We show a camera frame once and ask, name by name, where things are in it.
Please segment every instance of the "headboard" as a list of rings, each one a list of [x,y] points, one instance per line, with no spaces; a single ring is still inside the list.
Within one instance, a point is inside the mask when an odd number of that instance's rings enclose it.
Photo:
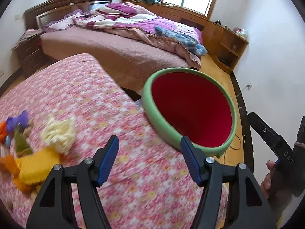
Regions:
[[[38,29],[50,21],[62,19],[75,9],[84,12],[111,3],[112,0],[48,0],[24,12],[26,29]]]

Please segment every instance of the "blue gripper pad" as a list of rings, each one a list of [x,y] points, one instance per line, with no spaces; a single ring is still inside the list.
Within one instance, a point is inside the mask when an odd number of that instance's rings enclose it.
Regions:
[[[106,146],[102,149],[99,149],[98,151],[102,151],[99,154],[95,154],[93,159],[95,160],[95,164],[99,168],[99,175],[96,180],[97,186],[102,186],[103,183],[105,183],[109,177],[111,168],[113,166],[114,160],[117,156],[117,153],[119,151],[119,138],[115,135],[112,135],[110,139],[108,140]]]
[[[188,136],[183,136],[180,141],[181,152],[188,167],[192,180],[198,186],[203,185],[200,169],[204,166],[205,154],[193,146]]]

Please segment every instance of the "screw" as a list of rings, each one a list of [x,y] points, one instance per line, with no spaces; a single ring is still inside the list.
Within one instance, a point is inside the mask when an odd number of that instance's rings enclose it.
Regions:
[[[88,157],[88,158],[85,159],[86,164],[90,164],[92,162],[93,162],[93,159],[91,157]]]
[[[246,169],[246,168],[247,168],[247,165],[245,165],[244,163],[240,163],[240,164],[238,165],[238,167],[241,168],[241,169]]]
[[[215,162],[215,159],[212,158],[212,157],[207,157],[205,160],[206,160],[209,164],[212,164],[212,163]]]
[[[61,165],[60,165],[60,164],[56,164],[56,165],[54,165],[54,167],[53,167],[54,170],[60,170],[60,168],[61,168]]]

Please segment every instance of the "green bowl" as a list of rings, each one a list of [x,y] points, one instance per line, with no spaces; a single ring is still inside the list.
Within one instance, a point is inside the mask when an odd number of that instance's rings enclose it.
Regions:
[[[228,133],[224,134],[224,137],[227,137],[227,139],[224,140],[224,142],[221,145],[213,146],[213,147],[202,146],[202,145],[192,142],[194,147],[201,149],[208,157],[212,157],[215,155],[217,157],[221,157],[225,153],[225,151],[228,149],[230,144],[232,143],[234,135],[236,133],[236,126],[237,126],[236,110],[234,107],[234,103],[233,103],[230,95],[227,93],[227,91],[215,79],[211,78],[210,76],[208,76],[200,71],[187,69],[187,68],[162,69],[160,71],[157,71],[153,75],[151,75],[144,85],[143,95],[142,95],[143,108],[147,115],[147,118],[149,119],[150,123],[155,128],[157,133],[161,136],[161,138],[164,139],[172,147],[174,147],[175,149],[180,151],[180,140],[182,138],[182,135],[164,118],[164,116],[161,114],[161,112],[157,108],[155,101],[153,99],[152,86],[153,86],[153,83],[159,77],[161,77],[165,74],[181,73],[181,72],[193,74],[193,75],[199,76],[201,78],[204,78],[205,80],[208,80],[215,87],[217,87],[218,90],[220,90],[222,92],[225,100],[228,103],[229,109],[227,109],[227,110],[229,110],[231,112],[231,115],[227,114],[227,118],[228,118],[227,120],[229,120],[230,116],[231,116],[232,121],[230,121],[231,130],[230,130],[230,128],[227,128]],[[194,76],[192,76],[192,77],[190,76],[190,78],[191,78],[191,81],[187,82],[188,87],[190,85],[192,85],[192,80],[195,80],[195,79],[198,80],[198,78],[194,78]],[[181,86],[181,82],[184,82],[184,80],[180,79],[179,82],[180,82],[179,85]]]

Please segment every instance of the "floral bedsheet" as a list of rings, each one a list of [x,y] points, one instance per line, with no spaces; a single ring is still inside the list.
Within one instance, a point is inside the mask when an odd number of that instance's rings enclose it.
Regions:
[[[34,152],[44,145],[40,133],[47,117],[75,117],[76,141],[62,164],[94,155],[111,135],[120,149],[109,179],[98,189],[112,228],[190,228],[202,189],[192,181],[181,153],[164,143],[143,113],[89,54],[61,60],[31,76],[0,100],[0,121],[27,109],[35,126],[28,138]],[[14,153],[14,141],[10,151]],[[78,226],[85,228],[77,186],[73,185]],[[222,189],[218,222],[228,191]],[[33,200],[0,173],[0,199],[25,227]]]

